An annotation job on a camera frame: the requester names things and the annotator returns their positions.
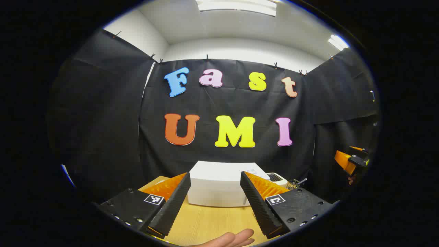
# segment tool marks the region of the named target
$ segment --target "white ceiling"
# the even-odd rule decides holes
[[[195,0],[154,0],[139,10],[169,44],[208,38],[269,41],[315,55],[324,61],[339,52],[328,43],[333,32],[307,11],[277,3],[276,17],[247,11],[200,12]]]

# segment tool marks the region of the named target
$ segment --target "white device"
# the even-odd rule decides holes
[[[211,207],[250,206],[239,185],[242,171],[270,180],[256,163],[198,161],[189,171],[191,188],[187,192],[188,202]]]
[[[284,188],[287,187],[288,181],[285,178],[283,178],[282,176],[280,176],[279,174],[274,173],[274,172],[269,172],[269,173],[267,173],[267,175],[269,176],[270,181],[272,181],[273,183],[275,183],[279,186],[282,186]]]

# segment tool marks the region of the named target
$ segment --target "white wall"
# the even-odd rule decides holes
[[[163,58],[169,46],[157,29],[137,9],[126,13],[109,23],[105,30],[117,34],[148,55],[156,54],[154,59]]]
[[[304,51],[260,40],[204,39],[170,45],[163,61],[200,59],[234,59],[274,65],[302,73],[311,71],[324,60]]]

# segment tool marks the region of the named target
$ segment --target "fluorescent light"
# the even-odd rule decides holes
[[[337,49],[339,50],[343,50],[344,48],[348,48],[348,44],[346,44],[346,42],[341,39],[340,37],[338,37],[337,35],[331,35],[331,38],[328,39],[328,42],[331,43],[333,46],[335,46]]]
[[[269,0],[196,0],[200,11],[243,10],[276,16],[277,4]]]

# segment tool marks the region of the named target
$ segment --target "finger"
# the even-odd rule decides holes
[[[234,247],[235,245],[243,243],[249,237],[251,237],[254,233],[255,233],[255,231],[253,231],[252,229],[242,230],[240,233],[235,235],[235,239],[233,240],[233,242],[228,244],[226,247]]]
[[[234,247],[242,247],[242,246],[246,246],[246,245],[249,245],[249,244],[253,243],[254,241],[255,241],[254,239],[249,238],[249,239],[247,239],[246,241],[244,241],[244,242],[242,242],[242,243],[240,243],[239,245],[234,246]]]
[[[189,247],[225,247],[228,244],[232,243],[235,240],[235,235],[231,232],[227,232],[220,237],[212,239],[209,242],[191,245]]]

